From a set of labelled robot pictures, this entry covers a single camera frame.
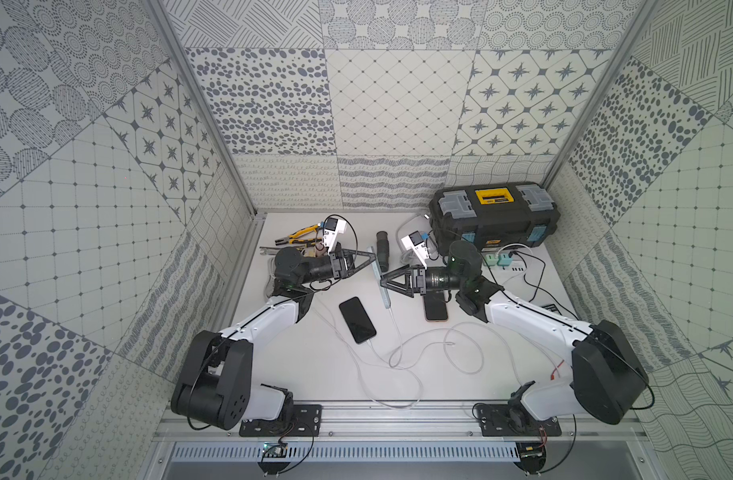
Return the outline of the pink case phone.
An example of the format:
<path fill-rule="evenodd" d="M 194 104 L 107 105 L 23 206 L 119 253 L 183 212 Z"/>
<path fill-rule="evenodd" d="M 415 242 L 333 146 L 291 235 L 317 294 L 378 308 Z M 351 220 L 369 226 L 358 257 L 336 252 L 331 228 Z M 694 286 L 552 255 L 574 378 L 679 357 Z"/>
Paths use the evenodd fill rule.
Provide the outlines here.
<path fill-rule="evenodd" d="M 442 292 L 429 292 L 423 296 L 425 319 L 429 322 L 448 320 L 445 296 Z"/>

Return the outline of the blue black phone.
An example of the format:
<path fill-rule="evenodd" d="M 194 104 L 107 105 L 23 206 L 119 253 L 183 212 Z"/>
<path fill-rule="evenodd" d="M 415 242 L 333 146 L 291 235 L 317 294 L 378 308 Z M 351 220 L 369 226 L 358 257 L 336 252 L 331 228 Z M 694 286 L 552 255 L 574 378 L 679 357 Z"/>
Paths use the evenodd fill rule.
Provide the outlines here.
<path fill-rule="evenodd" d="M 356 344 L 362 344 L 376 336 L 376 329 L 360 298 L 352 297 L 340 303 L 338 309 Z"/>

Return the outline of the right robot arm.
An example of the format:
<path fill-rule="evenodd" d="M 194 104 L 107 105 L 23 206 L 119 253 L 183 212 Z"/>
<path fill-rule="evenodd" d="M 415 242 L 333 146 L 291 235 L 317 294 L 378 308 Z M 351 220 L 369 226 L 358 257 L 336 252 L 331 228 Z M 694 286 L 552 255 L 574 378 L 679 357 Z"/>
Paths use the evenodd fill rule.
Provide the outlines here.
<path fill-rule="evenodd" d="M 610 321 L 571 320 L 508 292 L 482 273 L 483 259 L 470 242 L 449 248 L 444 267 L 404 266 L 382 274 L 382 287 L 407 297 L 452 290 L 466 314 L 509 329 L 552 351 L 570 376 L 528 381 L 507 402 L 507 419 L 518 433 L 554 416 L 587 413 L 616 425 L 648 390 L 644 368 L 623 331 Z"/>

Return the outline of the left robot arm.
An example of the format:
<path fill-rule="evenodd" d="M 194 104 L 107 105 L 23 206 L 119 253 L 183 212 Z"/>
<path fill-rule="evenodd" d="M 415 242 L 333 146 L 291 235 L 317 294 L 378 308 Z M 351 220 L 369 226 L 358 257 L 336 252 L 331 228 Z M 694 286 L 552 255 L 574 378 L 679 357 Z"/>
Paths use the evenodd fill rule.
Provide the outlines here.
<path fill-rule="evenodd" d="M 196 334 L 180 370 L 170 410 L 189 422 L 230 430 L 258 422 L 272 434 L 294 428 L 294 394 L 252 379 L 254 353 L 310 311 L 310 283 L 350 278 L 376 260 L 340 246 L 320 257 L 286 247 L 274 256 L 272 294 L 258 312 L 220 331 Z"/>

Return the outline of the black ribbed cylinder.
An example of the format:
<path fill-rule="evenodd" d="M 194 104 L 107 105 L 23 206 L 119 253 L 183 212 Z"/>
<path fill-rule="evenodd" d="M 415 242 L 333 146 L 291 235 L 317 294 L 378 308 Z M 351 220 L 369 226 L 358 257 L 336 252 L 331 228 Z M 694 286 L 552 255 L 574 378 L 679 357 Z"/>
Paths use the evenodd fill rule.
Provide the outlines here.
<path fill-rule="evenodd" d="M 389 271 L 389 240 L 386 231 L 378 231 L 376 233 L 376 260 L 379 271 L 386 273 Z"/>

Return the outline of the yellow black pliers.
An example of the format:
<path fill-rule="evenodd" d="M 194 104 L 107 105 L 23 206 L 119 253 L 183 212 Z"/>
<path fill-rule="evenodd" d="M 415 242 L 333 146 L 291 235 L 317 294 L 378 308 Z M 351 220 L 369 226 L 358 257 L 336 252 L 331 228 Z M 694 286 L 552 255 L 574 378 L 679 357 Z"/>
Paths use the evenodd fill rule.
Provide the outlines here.
<path fill-rule="evenodd" d="M 310 225 L 292 234 L 288 234 L 282 238 L 278 238 L 276 239 L 276 241 L 274 241 L 274 243 L 276 244 L 276 246 L 316 245 L 316 243 L 318 243 L 318 232 L 320 232 L 320 230 L 322 230 L 322 226 L 320 224 Z"/>

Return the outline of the white power strip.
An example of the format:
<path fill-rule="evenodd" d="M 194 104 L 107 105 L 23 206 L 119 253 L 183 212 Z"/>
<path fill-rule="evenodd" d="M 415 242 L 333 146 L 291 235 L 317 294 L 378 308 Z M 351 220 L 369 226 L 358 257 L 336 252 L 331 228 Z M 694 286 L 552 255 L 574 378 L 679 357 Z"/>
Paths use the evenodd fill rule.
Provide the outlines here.
<path fill-rule="evenodd" d="M 517 256 L 509 253 L 486 253 L 484 254 L 484 270 L 500 278 L 500 276 L 520 275 L 526 272 L 525 263 Z"/>

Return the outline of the black deli toolbox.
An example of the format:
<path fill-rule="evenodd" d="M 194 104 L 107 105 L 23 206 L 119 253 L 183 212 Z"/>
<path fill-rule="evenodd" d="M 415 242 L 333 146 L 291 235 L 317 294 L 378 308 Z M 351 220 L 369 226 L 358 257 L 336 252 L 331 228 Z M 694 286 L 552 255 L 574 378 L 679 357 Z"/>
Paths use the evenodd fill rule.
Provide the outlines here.
<path fill-rule="evenodd" d="M 450 187 L 435 192 L 429 223 L 439 252 L 456 240 L 480 251 L 519 243 L 540 246 L 554 234 L 560 218 L 555 201 L 533 182 Z"/>

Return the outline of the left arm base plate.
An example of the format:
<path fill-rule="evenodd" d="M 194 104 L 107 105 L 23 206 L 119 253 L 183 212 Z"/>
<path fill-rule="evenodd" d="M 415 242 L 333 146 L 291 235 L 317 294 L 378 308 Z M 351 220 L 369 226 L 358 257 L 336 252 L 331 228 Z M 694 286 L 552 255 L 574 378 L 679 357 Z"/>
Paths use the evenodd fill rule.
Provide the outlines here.
<path fill-rule="evenodd" d="M 274 420 L 250 420 L 240 424 L 240 437 L 318 437 L 322 404 L 292 404 Z"/>

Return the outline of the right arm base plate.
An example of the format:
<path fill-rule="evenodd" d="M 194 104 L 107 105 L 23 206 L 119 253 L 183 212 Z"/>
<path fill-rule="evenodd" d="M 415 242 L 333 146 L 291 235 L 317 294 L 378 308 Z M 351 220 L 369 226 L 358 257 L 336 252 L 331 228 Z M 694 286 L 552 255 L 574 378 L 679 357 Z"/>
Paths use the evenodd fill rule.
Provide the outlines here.
<path fill-rule="evenodd" d="M 484 437 L 557 437 L 562 434 L 555 419 L 535 420 L 521 407 L 478 402 L 472 406 L 472 414 Z"/>

